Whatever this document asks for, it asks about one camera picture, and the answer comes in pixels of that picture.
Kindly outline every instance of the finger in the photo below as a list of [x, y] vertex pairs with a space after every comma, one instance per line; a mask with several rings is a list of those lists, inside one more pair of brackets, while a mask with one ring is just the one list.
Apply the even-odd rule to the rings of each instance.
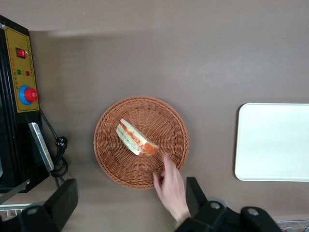
[[154, 176], [154, 188], [159, 198], [161, 199], [162, 198], [162, 186], [161, 186], [159, 177], [155, 173], [153, 173], [153, 176]]
[[164, 174], [166, 176], [169, 176], [172, 173], [172, 165], [167, 155], [164, 155], [163, 162], [164, 162], [164, 170], [165, 170]]

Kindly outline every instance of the black cable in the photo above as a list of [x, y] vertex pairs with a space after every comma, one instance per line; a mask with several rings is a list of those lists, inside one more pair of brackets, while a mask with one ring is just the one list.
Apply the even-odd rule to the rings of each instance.
[[57, 137], [56, 132], [54, 131], [53, 127], [50, 125], [49, 121], [47, 120], [45, 114], [43, 111], [40, 109], [40, 113], [48, 125], [49, 129], [52, 131], [54, 138], [56, 139], [56, 146], [57, 146], [57, 155], [52, 156], [52, 161], [54, 163], [54, 169], [50, 172], [52, 177], [55, 178], [56, 186], [57, 188], [60, 187], [59, 185], [59, 180], [60, 179], [62, 182], [65, 180], [63, 179], [63, 176], [68, 172], [69, 170], [69, 165], [68, 162], [65, 160], [63, 157], [65, 150], [68, 146], [68, 140], [65, 137]]

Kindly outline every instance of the machine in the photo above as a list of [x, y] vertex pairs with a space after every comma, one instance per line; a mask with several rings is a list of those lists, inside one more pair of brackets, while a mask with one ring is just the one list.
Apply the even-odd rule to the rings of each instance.
[[0, 15], [0, 193], [49, 176], [28, 29]]

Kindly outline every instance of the sandwich slice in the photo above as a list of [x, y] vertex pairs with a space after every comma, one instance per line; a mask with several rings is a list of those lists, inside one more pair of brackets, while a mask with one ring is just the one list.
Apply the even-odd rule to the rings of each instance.
[[127, 148], [137, 156], [152, 156], [155, 155], [159, 149], [154, 142], [148, 139], [123, 118], [120, 120], [120, 123], [116, 128], [116, 132]]

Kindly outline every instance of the white tray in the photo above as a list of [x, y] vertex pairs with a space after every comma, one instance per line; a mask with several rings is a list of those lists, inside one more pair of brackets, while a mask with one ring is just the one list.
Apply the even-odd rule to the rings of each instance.
[[309, 104], [243, 105], [235, 175], [244, 181], [309, 181]]

